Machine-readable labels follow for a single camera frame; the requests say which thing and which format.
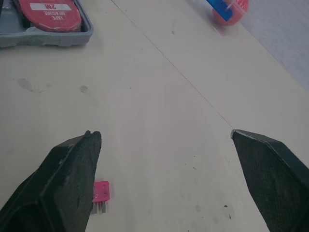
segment dark stain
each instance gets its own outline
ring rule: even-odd
[[[218,222],[219,222],[218,217],[213,217],[213,218],[212,218],[212,221],[213,221],[213,223],[214,223],[215,225],[217,225]]]
[[[46,85],[46,89],[41,90],[41,89],[37,88],[36,86],[33,86],[33,85],[32,85],[27,79],[25,79],[25,78],[19,78],[19,79],[17,80],[17,83],[18,83],[18,85],[19,85],[20,87],[22,87],[22,88],[24,88],[24,89],[30,91],[31,93],[42,93],[42,92],[46,91],[47,89],[49,89],[50,86],[51,86],[51,84],[47,84],[47,85]]]
[[[195,206],[195,211],[197,211],[198,213],[201,212],[201,206],[199,206],[198,204]]]
[[[79,91],[81,91],[82,93],[86,93],[87,90],[88,90],[87,86],[80,86],[79,87]]]
[[[17,82],[18,82],[20,87],[22,87],[24,89],[27,89],[27,90],[29,90],[32,93],[35,92],[34,88],[31,85],[31,83],[28,80],[26,80],[25,78],[19,78]]]

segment red and blue object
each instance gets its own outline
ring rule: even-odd
[[[93,186],[92,214],[105,213],[105,203],[110,199],[110,186],[108,181],[98,181]]]
[[[249,0],[206,0],[212,7],[214,19],[222,26],[238,23],[247,13]]]

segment tape measure label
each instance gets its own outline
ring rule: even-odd
[[[71,11],[67,4],[30,3],[33,11]]]

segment tape measure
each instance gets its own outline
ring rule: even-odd
[[[18,8],[38,29],[78,32],[82,19],[72,0],[18,0]]]

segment blue plastic piece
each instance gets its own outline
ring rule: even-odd
[[[233,16],[233,11],[227,8],[227,4],[222,0],[206,0],[221,17],[228,21]]]

